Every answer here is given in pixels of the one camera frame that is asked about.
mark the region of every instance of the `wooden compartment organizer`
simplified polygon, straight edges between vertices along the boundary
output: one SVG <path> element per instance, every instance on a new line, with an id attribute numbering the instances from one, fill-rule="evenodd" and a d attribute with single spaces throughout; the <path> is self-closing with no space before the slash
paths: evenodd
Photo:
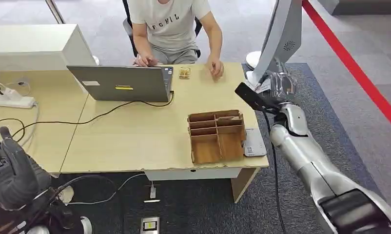
<path id="1" fill-rule="evenodd" d="M 191 114 L 187 120 L 194 164 L 243 158 L 246 131 L 238 110 Z"/>

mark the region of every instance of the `human hand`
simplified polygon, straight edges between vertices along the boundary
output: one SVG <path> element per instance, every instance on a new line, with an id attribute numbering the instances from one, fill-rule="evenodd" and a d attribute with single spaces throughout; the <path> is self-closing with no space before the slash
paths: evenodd
<path id="1" fill-rule="evenodd" d="M 210 55 L 207 60 L 207 67 L 214 78 L 223 76 L 224 64 L 220 61 L 219 57 Z"/>
<path id="2" fill-rule="evenodd" d="M 156 59 L 152 55 L 138 55 L 134 61 L 134 65 L 138 65 L 140 67 L 153 67 L 158 64 L 158 59 Z"/>

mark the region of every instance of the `power strip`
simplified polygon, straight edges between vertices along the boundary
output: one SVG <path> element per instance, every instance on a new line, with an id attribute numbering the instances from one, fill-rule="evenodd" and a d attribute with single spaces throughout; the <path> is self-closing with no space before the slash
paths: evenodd
<path id="1" fill-rule="evenodd" d="M 0 95 L 0 106 L 4 107 L 31 109 L 34 103 L 34 97 L 20 97 L 20 99 L 10 100 L 4 95 Z"/>

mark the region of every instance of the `red line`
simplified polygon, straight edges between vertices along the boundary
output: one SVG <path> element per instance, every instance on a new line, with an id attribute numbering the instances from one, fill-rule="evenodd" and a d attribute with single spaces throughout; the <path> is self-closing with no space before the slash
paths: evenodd
<path id="1" fill-rule="evenodd" d="M 313 6 L 307 1 L 302 2 L 302 6 L 312 19 L 313 23 L 319 29 L 325 40 L 331 46 L 333 51 L 340 58 L 342 63 L 347 67 L 350 73 L 353 75 L 355 80 L 365 90 L 371 100 L 381 110 L 385 117 L 391 122 L 391 105 L 384 98 L 384 96 L 375 87 L 368 76 L 362 71 L 356 61 L 352 58 L 345 47 L 340 43 L 339 39 L 335 36 L 329 26 L 323 21 L 321 16 L 316 12 Z"/>

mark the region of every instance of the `gray shorts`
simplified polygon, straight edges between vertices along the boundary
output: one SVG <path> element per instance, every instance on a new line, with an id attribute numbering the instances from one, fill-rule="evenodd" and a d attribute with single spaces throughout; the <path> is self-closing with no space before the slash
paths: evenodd
<path id="1" fill-rule="evenodd" d="M 179 51 L 168 51 L 152 47 L 153 55 L 162 64 L 193 64 L 197 61 L 196 50 L 184 49 Z"/>

